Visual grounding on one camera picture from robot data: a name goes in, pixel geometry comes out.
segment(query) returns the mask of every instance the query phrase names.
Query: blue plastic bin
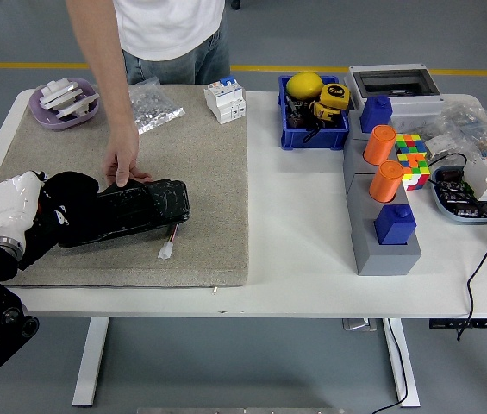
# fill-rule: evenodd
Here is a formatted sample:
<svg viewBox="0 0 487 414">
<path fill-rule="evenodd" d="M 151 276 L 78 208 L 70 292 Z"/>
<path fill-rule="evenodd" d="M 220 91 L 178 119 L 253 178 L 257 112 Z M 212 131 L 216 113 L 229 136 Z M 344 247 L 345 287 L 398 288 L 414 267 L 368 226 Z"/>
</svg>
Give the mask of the blue plastic bin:
<svg viewBox="0 0 487 414">
<path fill-rule="evenodd" d="M 285 102 L 285 85 L 291 76 L 279 77 L 278 104 L 281 106 L 282 129 L 281 148 L 291 150 L 293 148 L 330 148 L 343 149 L 348 135 L 348 117 L 342 111 L 340 121 L 334 128 L 323 128 L 310 141 L 303 143 L 303 139 L 309 134 L 305 128 L 290 128 L 287 124 L 287 103 Z M 337 84 L 339 80 L 335 76 L 321 76 L 324 84 Z"/>
</svg>

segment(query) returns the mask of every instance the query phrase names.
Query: jeans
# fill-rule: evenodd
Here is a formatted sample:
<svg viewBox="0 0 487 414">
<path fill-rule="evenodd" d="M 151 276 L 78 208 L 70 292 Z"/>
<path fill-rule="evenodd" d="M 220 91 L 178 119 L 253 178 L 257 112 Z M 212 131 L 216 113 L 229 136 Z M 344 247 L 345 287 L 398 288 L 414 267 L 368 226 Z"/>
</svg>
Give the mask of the jeans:
<svg viewBox="0 0 487 414">
<path fill-rule="evenodd" d="M 156 76 L 162 85 L 208 85 L 229 76 L 228 31 L 225 19 L 226 16 L 222 16 L 216 33 L 176 59 L 143 60 L 123 50 L 128 83 L 134 85 Z"/>
</svg>

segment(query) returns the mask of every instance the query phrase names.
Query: table leg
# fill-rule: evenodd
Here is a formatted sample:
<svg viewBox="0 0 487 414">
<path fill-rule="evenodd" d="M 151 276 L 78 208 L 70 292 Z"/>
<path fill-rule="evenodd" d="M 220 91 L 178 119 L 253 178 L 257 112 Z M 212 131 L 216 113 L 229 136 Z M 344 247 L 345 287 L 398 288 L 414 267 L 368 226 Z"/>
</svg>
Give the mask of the table leg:
<svg viewBox="0 0 487 414">
<path fill-rule="evenodd" d="M 403 367 L 400 364 L 400 358 L 398 357 L 398 351 L 396 344 L 392 337 L 389 328 L 392 327 L 392 331 L 395 334 L 396 341 L 402 354 Z M 406 338 L 404 337 L 404 329 L 401 319 L 383 319 L 384 335 L 387 338 L 387 346 L 389 347 L 390 364 L 392 366 L 392 373 L 395 377 L 396 394 L 398 400 L 401 400 L 406 392 L 404 385 L 403 370 L 406 373 L 406 382 L 408 384 L 408 397 L 400 404 L 401 407 L 419 407 L 419 396 L 417 395 L 417 388 L 415 387 L 414 372 L 412 371 L 412 364 L 409 360 L 408 345 L 406 344 Z"/>
<path fill-rule="evenodd" d="M 92 406 L 96 393 L 97 375 L 102 361 L 103 345 L 109 317 L 92 317 L 78 371 L 77 386 L 72 398 L 74 406 Z"/>
</svg>

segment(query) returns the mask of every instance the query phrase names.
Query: black cable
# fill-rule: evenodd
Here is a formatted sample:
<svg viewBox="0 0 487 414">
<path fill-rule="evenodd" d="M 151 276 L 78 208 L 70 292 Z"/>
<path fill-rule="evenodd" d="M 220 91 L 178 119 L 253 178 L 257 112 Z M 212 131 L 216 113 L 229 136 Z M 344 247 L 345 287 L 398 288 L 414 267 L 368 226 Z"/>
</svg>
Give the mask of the black cable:
<svg viewBox="0 0 487 414">
<path fill-rule="evenodd" d="M 389 408 L 399 405 L 408 397 L 408 379 L 406 378 L 406 370 L 404 369 L 404 360 L 402 358 L 402 351 L 400 350 L 400 346 L 398 345 L 398 341 L 396 340 L 395 333 L 392 330 L 392 324 L 390 323 L 390 319 L 387 318 L 387 321 L 389 322 L 389 330 L 390 330 L 390 334 L 392 335 L 392 340 L 395 342 L 396 350 L 398 351 L 398 359 L 400 360 L 400 367 L 402 367 L 402 376 L 404 378 L 405 393 L 402 399 L 396 401 L 395 404 L 391 404 L 391 405 L 387 405 L 386 407 L 379 408 L 375 410 L 372 414 L 377 414 L 380 411 L 388 410 Z"/>
<path fill-rule="evenodd" d="M 316 128 L 313 129 L 312 132 L 306 134 L 306 136 L 303 138 L 303 144 L 307 144 L 312 138 L 318 135 L 318 132 L 320 132 L 320 130 L 320 128 Z"/>
<path fill-rule="evenodd" d="M 471 290 L 471 282 L 473 281 L 473 278 L 477 275 L 481 266 L 484 264 L 484 261 L 486 260 L 486 258 L 487 258 L 487 251 L 483 256 L 483 259 L 480 261 L 477 268 L 475 269 L 475 272 L 473 272 L 471 277 L 467 280 L 467 292 L 469 293 L 469 315 L 467 316 L 467 319 L 465 320 L 464 325 L 461 327 L 461 329 L 458 332 L 458 337 L 456 338 L 458 341 L 461 339 L 461 336 L 463 335 L 464 330 L 467 328 L 467 326 L 471 322 L 471 318 L 473 317 L 473 292 Z"/>
<path fill-rule="evenodd" d="M 467 157 L 464 154 L 462 154 L 462 153 L 449 153 L 449 154 L 441 156 L 440 158 L 438 158 L 434 161 L 431 161 L 431 163 L 428 164 L 427 166 L 432 166 L 433 164 L 436 164 L 437 162 L 444 160 L 446 157 L 449 157 L 450 155 L 459 155 L 459 156 L 463 157 L 463 159 L 465 160 L 465 163 L 467 164 Z"/>
</svg>

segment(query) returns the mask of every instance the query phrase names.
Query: white t-shirt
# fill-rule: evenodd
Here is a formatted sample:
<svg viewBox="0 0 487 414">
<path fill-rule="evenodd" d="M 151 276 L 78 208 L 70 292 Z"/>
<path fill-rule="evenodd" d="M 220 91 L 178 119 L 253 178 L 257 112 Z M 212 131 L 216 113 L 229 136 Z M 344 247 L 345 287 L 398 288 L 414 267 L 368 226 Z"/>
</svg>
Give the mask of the white t-shirt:
<svg viewBox="0 0 487 414">
<path fill-rule="evenodd" d="M 114 0 L 121 47 L 144 60 L 170 60 L 220 27 L 225 0 Z"/>
</svg>

